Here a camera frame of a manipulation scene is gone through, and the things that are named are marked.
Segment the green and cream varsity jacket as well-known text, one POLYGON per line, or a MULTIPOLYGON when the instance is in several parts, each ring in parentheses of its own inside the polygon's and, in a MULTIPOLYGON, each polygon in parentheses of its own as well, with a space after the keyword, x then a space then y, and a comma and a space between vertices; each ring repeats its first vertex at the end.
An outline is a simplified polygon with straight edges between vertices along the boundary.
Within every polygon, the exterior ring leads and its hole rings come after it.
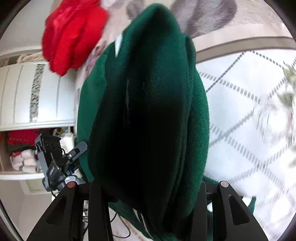
MULTIPOLYGON (((192 240, 209 148, 209 110, 206 115, 201 110, 193 97, 189 114, 181 118, 78 111, 78 138, 88 143, 81 159, 86 176, 102 186, 108 209, 153 240, 192 240)), ((206 240, 213 240, 209 197, 207 209, 206 240)))

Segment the red and white folded clothes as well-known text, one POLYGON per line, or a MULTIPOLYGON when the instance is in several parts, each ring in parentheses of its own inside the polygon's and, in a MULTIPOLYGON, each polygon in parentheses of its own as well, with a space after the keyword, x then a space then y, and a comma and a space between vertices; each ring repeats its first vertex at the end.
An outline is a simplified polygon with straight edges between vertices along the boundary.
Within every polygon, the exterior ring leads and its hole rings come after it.
POLYGON ((63 154, 72 150, 76 144, 71 127, 1 132, 1 172, 40 173, 41 166, 35 148, 35 139, 40 134, 59 137, 63 154))

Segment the white bedside cabinet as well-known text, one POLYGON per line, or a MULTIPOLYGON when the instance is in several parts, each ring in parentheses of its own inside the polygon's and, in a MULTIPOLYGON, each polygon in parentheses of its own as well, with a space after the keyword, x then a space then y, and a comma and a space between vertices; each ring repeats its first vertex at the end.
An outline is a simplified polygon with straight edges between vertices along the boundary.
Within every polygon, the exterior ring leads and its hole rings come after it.
POLYGON ((66 131, 61 134, 62 150, 74 148, 75 80, 77 72, 53 73, 46 61, 8 63, 1 66, 1 180, 41 180, 43 173, 15 170, 8 153, 10 133, 33 129, 66 131))

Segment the white quilted floral bedspread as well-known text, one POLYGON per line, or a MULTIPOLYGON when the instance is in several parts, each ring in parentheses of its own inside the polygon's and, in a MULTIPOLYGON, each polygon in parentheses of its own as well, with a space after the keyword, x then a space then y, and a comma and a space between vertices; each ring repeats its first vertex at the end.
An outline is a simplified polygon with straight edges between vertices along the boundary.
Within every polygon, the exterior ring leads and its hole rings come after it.
POLYGON ((223 44, 196 65, 207 92, 205 174, 249 201, 269 240, 295 217, 295 42, 259 37, 223 44))

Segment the red puffy garment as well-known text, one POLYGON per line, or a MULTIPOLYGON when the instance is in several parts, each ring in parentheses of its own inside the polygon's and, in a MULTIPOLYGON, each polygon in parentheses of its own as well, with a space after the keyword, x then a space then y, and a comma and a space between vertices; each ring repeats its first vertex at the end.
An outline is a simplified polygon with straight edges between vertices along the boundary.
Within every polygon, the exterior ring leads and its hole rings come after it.
POLYGON ((45 21, 43 56, 52 72, 64 76, 80 68, 100 40, 108 20, 101 1, 62 1, 45 21))

